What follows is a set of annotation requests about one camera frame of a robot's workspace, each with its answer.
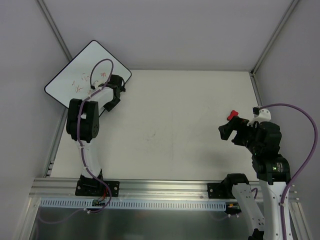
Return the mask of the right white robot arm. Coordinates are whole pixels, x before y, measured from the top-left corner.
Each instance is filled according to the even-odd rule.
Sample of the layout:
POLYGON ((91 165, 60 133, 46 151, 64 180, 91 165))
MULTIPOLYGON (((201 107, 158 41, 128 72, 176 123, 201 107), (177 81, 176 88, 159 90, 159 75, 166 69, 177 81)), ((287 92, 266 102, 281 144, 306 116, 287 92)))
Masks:
POLYGON ((243 173, 230 173, 221 182, 224 194, 235 198, 248 227, 250 240, 291 240, 293 238, 289 213, 288 161, 279 153, 282 134, 280 127, 269 121, 250 123, 234 116, 218 127, 220 138, 228 140, 236 132, 232 143, 243 146, 252 154, 263 197, 263 210, 251 193, 251 185, 243 173))

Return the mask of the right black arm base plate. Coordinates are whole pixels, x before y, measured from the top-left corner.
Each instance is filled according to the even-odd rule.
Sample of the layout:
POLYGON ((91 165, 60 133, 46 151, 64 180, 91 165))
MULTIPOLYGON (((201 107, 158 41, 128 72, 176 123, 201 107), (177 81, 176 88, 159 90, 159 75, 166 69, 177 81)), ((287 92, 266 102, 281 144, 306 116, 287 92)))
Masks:
POLYGON ((235 199, 230 188, 222 182, 208 183, 207 194, 209 199, 235 199))

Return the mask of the white whiteboard black frame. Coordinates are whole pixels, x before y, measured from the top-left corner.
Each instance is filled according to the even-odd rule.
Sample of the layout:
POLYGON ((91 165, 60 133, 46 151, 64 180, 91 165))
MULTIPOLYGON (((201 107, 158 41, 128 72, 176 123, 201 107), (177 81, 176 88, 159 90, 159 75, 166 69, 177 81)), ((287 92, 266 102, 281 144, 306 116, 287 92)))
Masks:
POLYGON ((98 41, 92 40, 45 87, 44 91, 68 108, 71 99, 93 94, 91 84, 105 83, 110 74, 126 83, 132 72, 98 41))

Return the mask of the red bone-shaped eraser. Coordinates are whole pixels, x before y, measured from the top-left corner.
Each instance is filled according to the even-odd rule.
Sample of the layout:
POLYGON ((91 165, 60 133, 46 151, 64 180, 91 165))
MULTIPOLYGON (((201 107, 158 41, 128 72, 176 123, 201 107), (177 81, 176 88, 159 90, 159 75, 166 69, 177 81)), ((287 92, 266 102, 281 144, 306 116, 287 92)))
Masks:
POLYGON ((235 110, 232 110, 229 114, 229 116, 227 117, 228 121, 231 121, 233 117, 237 117, 239 115, 239 113, 235 110))

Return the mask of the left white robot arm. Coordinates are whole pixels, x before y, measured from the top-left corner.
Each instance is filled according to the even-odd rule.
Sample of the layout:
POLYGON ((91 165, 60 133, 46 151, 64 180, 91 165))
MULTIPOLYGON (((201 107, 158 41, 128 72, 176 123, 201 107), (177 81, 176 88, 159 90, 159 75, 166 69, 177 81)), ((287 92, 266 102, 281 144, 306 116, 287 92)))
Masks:
POLYGON ((83 170, 80 183, 94 196, 104 191, 102 168, 97 157, 95 138, 100 130, 100 116, 110 112, 121 101, 125 92, 125 80, 119 75, 111 75, 104 82, 95 82, 92 94, 84 99, 73 98, 69 102, 66 132, 79 149, 83 170))

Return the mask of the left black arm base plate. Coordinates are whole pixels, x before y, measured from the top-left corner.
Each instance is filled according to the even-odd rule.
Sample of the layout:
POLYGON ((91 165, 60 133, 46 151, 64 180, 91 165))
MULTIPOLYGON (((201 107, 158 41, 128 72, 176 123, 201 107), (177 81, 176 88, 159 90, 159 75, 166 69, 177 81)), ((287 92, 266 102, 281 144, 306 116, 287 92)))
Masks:
POLYGON ((77 181, 75 195, 80 197, 102 197, 104 193, 109 197, 118 197, 120 182, 113 180, 104 180, 104 183, 110 188, 110 192, 107 187, 94 178, 82 177, 77 181))

